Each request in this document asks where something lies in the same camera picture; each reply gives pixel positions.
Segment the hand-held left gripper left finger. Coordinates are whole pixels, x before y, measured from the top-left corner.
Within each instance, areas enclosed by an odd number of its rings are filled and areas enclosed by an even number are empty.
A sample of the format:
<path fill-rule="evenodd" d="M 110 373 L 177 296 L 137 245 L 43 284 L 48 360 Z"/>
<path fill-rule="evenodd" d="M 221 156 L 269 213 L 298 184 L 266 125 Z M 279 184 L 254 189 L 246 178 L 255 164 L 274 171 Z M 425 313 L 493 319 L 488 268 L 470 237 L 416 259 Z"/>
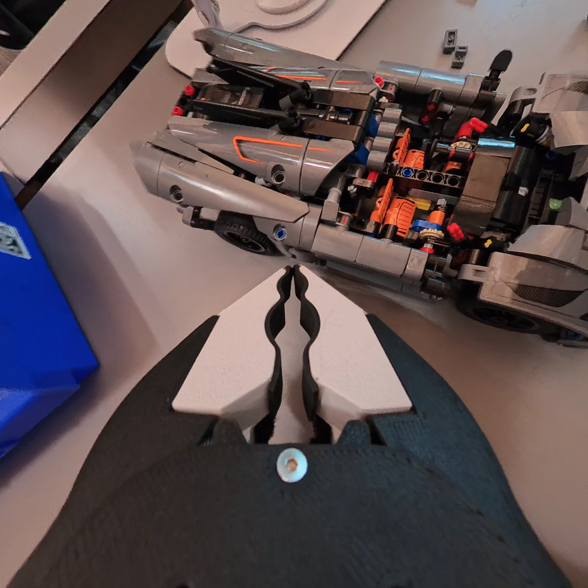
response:
<path fill-rule="evenodd" d="M 281 351 L 293 268 L 283 268 L 223 310 L 172 401 L 181 413 L 234 420 L 267 443 L 282 401 Z"/>

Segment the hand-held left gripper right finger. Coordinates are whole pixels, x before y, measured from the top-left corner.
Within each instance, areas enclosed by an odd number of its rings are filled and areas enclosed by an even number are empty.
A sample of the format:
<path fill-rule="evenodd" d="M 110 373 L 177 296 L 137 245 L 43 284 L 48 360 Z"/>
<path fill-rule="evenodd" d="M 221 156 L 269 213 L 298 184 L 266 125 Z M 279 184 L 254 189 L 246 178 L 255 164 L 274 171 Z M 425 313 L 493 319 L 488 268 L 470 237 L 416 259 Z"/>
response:
<path fill-rule="evenodd" d="M 408 414 L 413 403 L 367 313 L 310 269 L 293 269 L 303 351 L 302 398 L 310 443 L 332 443 L 354 420 Z"/>

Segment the blue plastic bin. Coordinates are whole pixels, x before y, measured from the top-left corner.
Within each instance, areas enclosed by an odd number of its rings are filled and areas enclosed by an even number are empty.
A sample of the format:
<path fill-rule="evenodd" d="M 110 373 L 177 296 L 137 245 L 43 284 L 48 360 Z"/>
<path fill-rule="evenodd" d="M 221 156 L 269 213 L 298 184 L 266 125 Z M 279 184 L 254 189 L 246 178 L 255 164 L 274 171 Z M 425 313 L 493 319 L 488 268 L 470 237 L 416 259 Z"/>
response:
<path fill-rule="evenodd" d="M 98 365 L 1 175 L 1 457 Z"/>

